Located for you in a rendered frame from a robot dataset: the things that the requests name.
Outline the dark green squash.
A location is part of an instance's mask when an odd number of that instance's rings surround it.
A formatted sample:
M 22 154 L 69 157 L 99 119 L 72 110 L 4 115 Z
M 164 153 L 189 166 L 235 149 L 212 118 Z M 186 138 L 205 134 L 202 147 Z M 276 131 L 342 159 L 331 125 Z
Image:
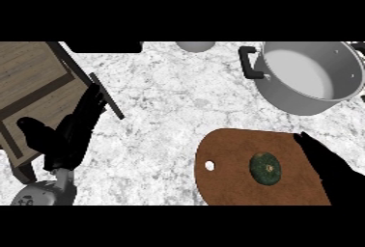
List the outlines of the dark green squash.
M 280 164 L 269 152 L 257 152 L 249 159 L 249 173 L 255 182 L 270 186 L 280 180 Z

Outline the brown wooden cabinet door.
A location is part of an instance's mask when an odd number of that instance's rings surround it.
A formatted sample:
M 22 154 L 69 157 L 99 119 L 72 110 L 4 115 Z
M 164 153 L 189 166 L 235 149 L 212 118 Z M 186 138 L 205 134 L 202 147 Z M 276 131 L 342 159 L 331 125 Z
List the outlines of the brown wooden cabinet door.
M 40 153 L 26 146 L 17 119 L 28 116 L 57 126 L 87 87 L 99 82 L 57 42 L 0 41 L 0 150 L 20 183 L 37 180 L 31 161 Z

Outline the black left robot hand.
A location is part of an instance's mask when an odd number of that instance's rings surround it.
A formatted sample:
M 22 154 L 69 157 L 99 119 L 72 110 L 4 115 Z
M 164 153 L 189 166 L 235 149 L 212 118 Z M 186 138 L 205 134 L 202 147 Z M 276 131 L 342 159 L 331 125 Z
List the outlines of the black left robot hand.
M 100 86 L 93 84 L 56 129 L 34 118 L 19 118 L 17 127 L 26 145 L 44 154 L 45 171 L 51 172 L 59 168 L 72 171 L 81 164 L 105 105 Z

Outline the grey round bowl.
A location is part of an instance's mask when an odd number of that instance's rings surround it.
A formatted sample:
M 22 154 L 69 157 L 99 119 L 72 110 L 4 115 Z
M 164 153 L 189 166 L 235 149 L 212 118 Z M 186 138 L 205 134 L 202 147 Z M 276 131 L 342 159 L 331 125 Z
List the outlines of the grey round bowl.
M 193 53 L 205 52 L 212 48 L 212 41 L 178 41 L 177 46 L 181 50 Z

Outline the black appliance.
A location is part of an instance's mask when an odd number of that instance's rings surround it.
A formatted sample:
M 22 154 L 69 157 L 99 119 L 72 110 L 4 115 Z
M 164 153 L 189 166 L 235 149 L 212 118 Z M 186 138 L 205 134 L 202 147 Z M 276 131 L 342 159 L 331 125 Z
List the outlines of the black appliance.
M 140 41 L 68 41 L 66 46 L 75 53 L 140 53 Z

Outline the brown wooden cutting board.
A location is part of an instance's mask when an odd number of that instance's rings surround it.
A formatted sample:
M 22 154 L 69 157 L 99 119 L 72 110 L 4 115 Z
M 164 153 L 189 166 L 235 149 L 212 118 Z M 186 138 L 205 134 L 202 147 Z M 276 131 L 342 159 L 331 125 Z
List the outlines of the brown wooden cutting board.
M 289 133 L 233 128 L 211 131 L 196 149 L 193 174 L 208 205 L 329 204 Z

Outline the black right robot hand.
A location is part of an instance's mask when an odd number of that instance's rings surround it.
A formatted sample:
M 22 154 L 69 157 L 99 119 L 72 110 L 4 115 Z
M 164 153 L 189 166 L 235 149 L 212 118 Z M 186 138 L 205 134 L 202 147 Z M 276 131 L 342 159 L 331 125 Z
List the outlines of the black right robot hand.
M 365 206 L 365 176 L 304 132 L 294 134 L 332 206 Z

